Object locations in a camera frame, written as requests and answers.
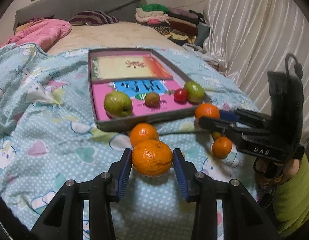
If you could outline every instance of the green logo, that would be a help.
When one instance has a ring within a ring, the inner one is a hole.
[[[145,94],[145,93],[137,94],[137,95],[136,95],[136,99],[138,99],[138,100],[144,100],[146,95],[147,95],[147,94]]]

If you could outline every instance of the headboard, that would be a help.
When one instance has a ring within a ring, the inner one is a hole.
[[[115,16],[119,21],[136,22],[136,8],[141,0],[39,0],[16,11],[17,23],[35,17],[49,17],[68,21],[82,11],[102,11]]]

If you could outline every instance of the red tomato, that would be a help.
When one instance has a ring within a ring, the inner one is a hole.
[[[176,102],[184,102],[187,100],[188,97],[188,92],[187,90],[183,89],[183,88],[179,88],[176,92],[174,92],[173,94],[173,99]]]

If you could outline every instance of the green cloth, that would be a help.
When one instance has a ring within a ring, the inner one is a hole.
[[[147,5],[141,5],[142,10],[145,12],[151,12],[151,11],[163,11],[164,13],[167,13],[169,9],[161,4],[158,3],[152,3]]]
[[[306,155],[298,173],[278,186],[273,209],[279,222],[278,232],[289,236],[309,219],[309,163]]]

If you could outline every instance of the curtain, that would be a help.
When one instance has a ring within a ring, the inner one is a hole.
[[[205,52],[218,58],[228,77],[261,112],[271,113],[267,71],[284,72],[287,53],[303,66],[303,139],[309,138],[309,23],[293,0],[208,0],[211,26]],[[289,65],[294,74],[293,62]]]

